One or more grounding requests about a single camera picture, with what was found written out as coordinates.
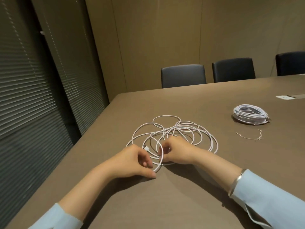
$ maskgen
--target bracelet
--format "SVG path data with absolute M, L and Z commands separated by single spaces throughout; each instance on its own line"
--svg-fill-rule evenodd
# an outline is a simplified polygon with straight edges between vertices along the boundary
M 230 188 L 230 190 L 229 190 L 229 192 L 228 192 L 229 197 L 231 197 L 231 195 L 233 194 L 233 192 L 234 192 L 234 190 L 235 190 L 235 187 L 236 187 L 238 181 L 242 178 L 242 175 L 243 175 L 243 173 L 244 173 L 245 171 L 246 171 L 246 169 L 243 169 L 243 170 L 240 172 L 240 175 L 239 175 L 239 176 L 234 180 L 234 182 L 232 183 L 231 188 Z

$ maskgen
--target cable bundle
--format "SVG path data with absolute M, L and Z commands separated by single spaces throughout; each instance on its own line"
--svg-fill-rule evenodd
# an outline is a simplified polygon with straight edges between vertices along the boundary
M 163 127 L 161 124 L 158 124 L 158 123 L 155 123 L 155 120 L 157 118 L 160 118 L 160 117 L 174 117 L 174 118 L 177 118 L 178 119 L 178 122 L 175 123 L 174 126 L 172 127 L 169 127 L 169 128 L 165 128 Z M 147 132 L 147 133 L 143 133 L 143 134 L 140 134 L 140 135 L 137 135 L 135 136 L 136 132 L 142 128 L 143 126 L 145 125 L 154 125 L 155 127 L 159 128 L 159 130 L 155 131 L 155 132 Z M 193 144 L 194 143 L 194 140 L 195 140 L 195 135 L 194 133 L 198 133 L 200 135 L 200 141 L 198 143 L 195 143 L 193 145 L 199 145 L 202 140 L 203 140 L 203 134 L 206 134 L 209 139 L 210 139 L 210 147 L 208 149 L 208 151 L 212 151 L 213 150 L 213 147 L 214 147 L 214 141 L 216 143 L 216 150 L 214 151 L 214 153 L 217 152 L 218 150 L 218 142 L 217 140 L 215 139 L 215 137 L 210 134 L 204 127 L 194 123 L 194 122 L 191 122 L 191 121 L 182 121 L 179 117 L 177 116 L 172 116 L 172 115 L 162 115 L 162 116 L 158 116 L 156 118 L 154 118 L 152 120 L 152 122 L 150 123 L 145 123 L 143 125 L 141 125 L 140 127 L 138 127 L 134 134 L 132 135 L 132 139 L 127 143 L 126 146 L 128 146 L 130 143 L 133 144 L 133 140 L 140 137 L 140 136 L 143 136 L 143 135 L 148 135 L 149 136 L 144 140 L 143 142 L 143 145 L 142 145 L 142 148 L 144 148 L 147 152 L 149 152 L 152 156 L 150 156 L 152 159 L 156 159 L 156 160 L 159 160 L 159 158 L 161 157 L 160 159 L 160 162 L 153 162 L 153 164 L 157 165 L 157 167 L 154 169 L 154 172 L 157 172 L 161 165 L 172 165 L 172 163 L 168 163 L 168 164 L 162 164 L 162 160 L 163 160 L 163 155 L 164 155 L 164 151 L 163 151 L 163 148 L 162 148 L 162 145 L 160 143 L 160 141 L 163 139 L 165 140 L 165 138 L 168 138 L 169 135 L 173 135 L 173 136 L 177 136 L 176 133 L 180 134 L 187 142 Z M 188 135 L 192 138 L 192 141 L 190 142 L 184 134 L 191 134 L 191 135 Z M 161 137 L 159 139 L 155 139 L 154 136 L 156 135 L 161 135 Z M 161 156 L 158 156 L 157 154 L 151 152 L 148 148 L 148 146 L 145 145 L 145 143 L 149 140 L 149 139 L 154 139 L 157 144 L 156 144 L 156 151 L 158 151 L 158 145 L 161 147 Z
M 251 104 L 242 104 L 234 108 L 233 117 L 249 125 L 263 125 L 270 119 L 264 110 Z

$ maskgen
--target black office chair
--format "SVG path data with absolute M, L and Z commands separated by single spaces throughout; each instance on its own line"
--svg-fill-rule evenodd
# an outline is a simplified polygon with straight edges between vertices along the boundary
M 255 79 L 252 58 L 226 59 L 212 63 L 214 82 Z
M 278 76 L 305 73 L 305 51 L 295 51 L 275 56 Z
M 162 88 L 206 84 L 204 66 L 199 64 L 170 66 L 161 69 Z

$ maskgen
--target left hand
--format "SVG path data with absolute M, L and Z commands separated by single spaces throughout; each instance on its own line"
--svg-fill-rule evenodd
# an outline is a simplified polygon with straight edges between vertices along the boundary
M 125 147 L 105 163 L 109 165 L 115 178 L 134 175 L 156 178 L 156 173 L 150 169 L 153 162 L 149 154 L 137 145 Z

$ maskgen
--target conference table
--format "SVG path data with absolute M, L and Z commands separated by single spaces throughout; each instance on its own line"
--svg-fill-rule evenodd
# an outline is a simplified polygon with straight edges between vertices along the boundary
M 205 127 L 219 143 L 217 154 L 305 200 L 305 99 L 276 96 L 305 93 L 305 76 L 258 78 L 119 94 L 67 153 L 7 229 L 32 225 L 93 167 L 122 150 L 140 125 L 175 115 Z M 271 122 L 246 125 L 233 109 L 252 104 Z M 177 120 L 157 119 L 166 127 Z M 151 132 L 154 126 L 143 127 Z M 254 141 L 240 137 L 257 138 Z M 139 146 L 145 138 L 135 140 Z M 208 148 L 208 137 L 198 145 Z M 154 180 L 116 179 L 101 192 L 83 228 L 260 228 L 202 170 L 162 167 Z

